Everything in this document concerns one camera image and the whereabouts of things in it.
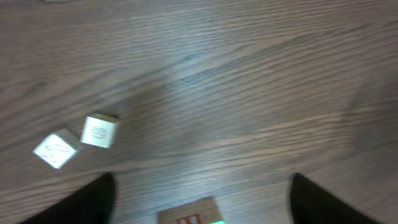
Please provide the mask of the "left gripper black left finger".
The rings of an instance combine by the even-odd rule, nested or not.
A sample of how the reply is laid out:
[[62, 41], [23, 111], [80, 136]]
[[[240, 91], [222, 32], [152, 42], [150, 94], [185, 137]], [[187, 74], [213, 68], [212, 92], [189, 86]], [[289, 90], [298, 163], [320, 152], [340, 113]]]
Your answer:
[[108, 224], [116, 201], [116, 180], [108, 172], [22, 224]]

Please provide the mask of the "red wooden block letter E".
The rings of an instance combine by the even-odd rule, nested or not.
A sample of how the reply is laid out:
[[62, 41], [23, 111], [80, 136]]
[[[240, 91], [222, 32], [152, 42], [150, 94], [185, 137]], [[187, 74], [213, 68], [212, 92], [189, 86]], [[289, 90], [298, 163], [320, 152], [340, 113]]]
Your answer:
[[158, 213], [158, 224], [226, 224], [214, 197], [169, 208]]

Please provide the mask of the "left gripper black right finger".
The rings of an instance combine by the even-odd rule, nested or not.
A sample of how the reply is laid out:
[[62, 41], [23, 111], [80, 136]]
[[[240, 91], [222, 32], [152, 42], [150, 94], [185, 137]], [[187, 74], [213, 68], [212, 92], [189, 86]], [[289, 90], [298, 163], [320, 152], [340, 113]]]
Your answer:
[[378, 224], [300, 173], [291, 176], [289, 207], [294, 224]]

